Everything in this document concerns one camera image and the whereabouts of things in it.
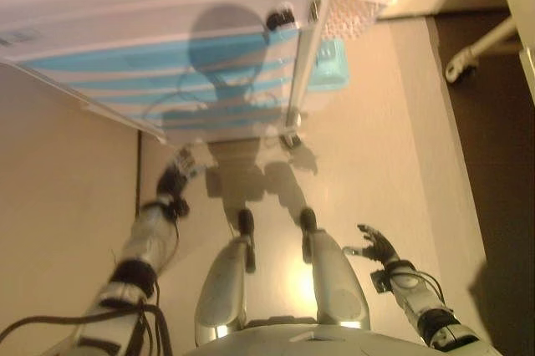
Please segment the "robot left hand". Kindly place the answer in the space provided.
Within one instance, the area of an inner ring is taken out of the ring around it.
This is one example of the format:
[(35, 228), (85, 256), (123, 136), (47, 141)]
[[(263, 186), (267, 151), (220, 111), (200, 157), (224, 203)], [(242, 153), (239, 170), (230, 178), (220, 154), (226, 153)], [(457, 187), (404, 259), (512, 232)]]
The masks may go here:
[(200, 170), (191, 146), (181, 147), (173, 154), (157, 182), (156, 198), (166, 204), (181, 202), (186, 187)]

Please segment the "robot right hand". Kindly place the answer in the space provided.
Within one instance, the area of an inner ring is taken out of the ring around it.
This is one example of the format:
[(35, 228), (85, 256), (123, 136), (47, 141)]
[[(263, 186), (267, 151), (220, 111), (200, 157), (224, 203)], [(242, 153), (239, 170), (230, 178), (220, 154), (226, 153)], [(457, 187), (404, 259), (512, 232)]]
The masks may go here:
[(363, 233), (364, 239), (369, 245), (367, 247), (343, 247), (342, 251), (345, 255), (364, 257), (380, 262), (383, 266), (400, 260), (400, 256), (393, 245), (380, 231), (365, 224), (358, 224), (357, 227)]

